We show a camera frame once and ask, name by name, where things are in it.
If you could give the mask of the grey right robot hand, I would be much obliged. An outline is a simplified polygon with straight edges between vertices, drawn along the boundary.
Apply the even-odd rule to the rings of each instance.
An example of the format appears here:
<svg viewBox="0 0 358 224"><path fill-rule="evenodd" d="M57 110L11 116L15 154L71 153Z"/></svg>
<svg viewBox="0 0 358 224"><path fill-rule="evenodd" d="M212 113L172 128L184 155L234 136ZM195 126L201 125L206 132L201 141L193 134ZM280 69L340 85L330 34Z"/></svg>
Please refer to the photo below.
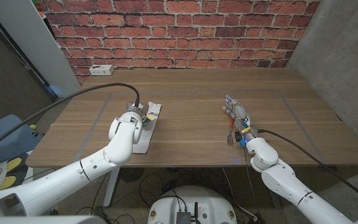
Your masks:
<svg viewBox="0 0 358 224"><path fill-rule="evenodd" d="M223 110L234 120L234 126L242 136L240 142L246 145L250 140L259 137L250 113L235 98L226 95L226 106Z"/></svg>

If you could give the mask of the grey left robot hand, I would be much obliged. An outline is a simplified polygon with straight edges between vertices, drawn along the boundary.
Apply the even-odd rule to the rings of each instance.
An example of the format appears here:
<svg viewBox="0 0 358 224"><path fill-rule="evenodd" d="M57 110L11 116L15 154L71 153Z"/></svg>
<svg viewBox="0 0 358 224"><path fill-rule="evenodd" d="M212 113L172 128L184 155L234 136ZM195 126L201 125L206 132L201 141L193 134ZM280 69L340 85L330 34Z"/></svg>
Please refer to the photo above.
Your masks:
<svg viewBox="0 0 358 224"><path fill-rule="evenodd" d="M154 129L161 107L161 104L155 104L151 101L147 104L139 103L136 106L133 101L127 103L126 110L137 113L142 118L143 129L148 131Z"/></svg>

